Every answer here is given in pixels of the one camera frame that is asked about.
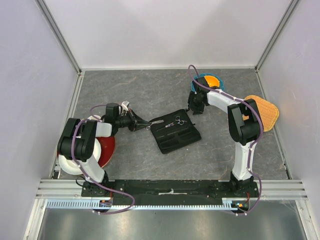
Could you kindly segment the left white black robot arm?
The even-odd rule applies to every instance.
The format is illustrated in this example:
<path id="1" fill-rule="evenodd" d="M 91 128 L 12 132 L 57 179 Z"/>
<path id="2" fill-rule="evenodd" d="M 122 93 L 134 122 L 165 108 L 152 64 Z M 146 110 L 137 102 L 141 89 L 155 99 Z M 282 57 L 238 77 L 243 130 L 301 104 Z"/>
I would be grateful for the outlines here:
<path id="1" fill-rule="evenodd" d="M 120 128 L 135 132 L 151 125 L 129 108 L 129 104 L 128 101 L 107 103 L 102 117 L 69 118 L 57 144 L 58 160 L 71 162 L 86 181 L 93 183 L 92 191 L 99 197 L 109 193 L 110 185 L 107 173 L 94 155 L 97 138 L 113 137 Z"/>

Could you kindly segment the pink-tinted scissors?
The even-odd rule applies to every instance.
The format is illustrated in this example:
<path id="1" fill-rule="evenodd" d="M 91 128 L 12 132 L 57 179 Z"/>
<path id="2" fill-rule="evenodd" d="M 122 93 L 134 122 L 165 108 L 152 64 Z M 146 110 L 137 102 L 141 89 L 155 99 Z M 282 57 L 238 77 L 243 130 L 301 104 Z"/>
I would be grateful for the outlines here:
<path id="1" fill-rule="evenodd" d="M 175 122 L 172 122 L 172 123 L 169 123 L 169 124 L 165 125 L 164 128 L 166 129 L 166 128 L 169 128 L 169 127 L 173 127 L 175 125 L 182 126 L 185 123 L 187 123 L 187 121 L 184 120 L 184 119 L 181 119 L 181 117 L 178 115 L 178 116 L 175 117 Z"/>

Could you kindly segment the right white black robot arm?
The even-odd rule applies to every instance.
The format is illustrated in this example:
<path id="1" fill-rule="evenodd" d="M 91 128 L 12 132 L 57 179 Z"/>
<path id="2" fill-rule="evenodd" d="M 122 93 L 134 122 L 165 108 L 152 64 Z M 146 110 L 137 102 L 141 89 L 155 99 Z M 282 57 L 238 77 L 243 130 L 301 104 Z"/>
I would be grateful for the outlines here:
<path id="1" fill-rule="evenodd" d="M 235 142 L 235 161 L 230 174 L 229 191 L 242 196 L 253 182 L 254 150 L 264 127 L 258 105 L 252 98 L 244 100 L 210 85 L 207 76 L 195 77 L 188 97 L 188 109 L 194 115 L 204 112 L 205 106 L 214 106 L 227 113 L 228 130 Z"/>

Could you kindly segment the black zip tool case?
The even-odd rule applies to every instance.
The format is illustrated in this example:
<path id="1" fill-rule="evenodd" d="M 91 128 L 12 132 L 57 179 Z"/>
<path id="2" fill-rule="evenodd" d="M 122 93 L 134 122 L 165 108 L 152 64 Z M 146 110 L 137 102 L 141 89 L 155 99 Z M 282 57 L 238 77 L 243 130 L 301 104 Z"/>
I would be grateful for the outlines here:
<path id="1" fill-rule="evenodd" d="M 186 120 L 184 125 L 174 125 L 165 128 L 165 125 L 175 122 L 176 116 Z M 151 126 L 151 133 L 162 154 L 168 154 L 202 139 L 200 132 L 189 118 L 185 109 L 179 109 L 172 113 L 152 119 L 150 122 L 164 120 L 163 123 Z"/>

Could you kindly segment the silver scissors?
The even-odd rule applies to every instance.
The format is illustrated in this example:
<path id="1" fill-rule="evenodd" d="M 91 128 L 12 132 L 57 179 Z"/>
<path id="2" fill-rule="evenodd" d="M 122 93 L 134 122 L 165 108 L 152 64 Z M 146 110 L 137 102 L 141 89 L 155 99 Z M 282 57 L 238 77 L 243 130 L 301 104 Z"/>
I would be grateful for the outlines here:
<path id="1" fill-rule="evenodd" d="M 151 126 L 157 125 L 157 124 L 161 124 L 161 123 L 163 123 L 163 122 L 164 122 L 163 119 L 156 120 L 156 121 L 152 121 L 152 122 L 149 123 L 148 126 L 145 127 L 145 129 L 146 129 L 147 131 L 149 131 L 149 130 L 151 129 Z"/>

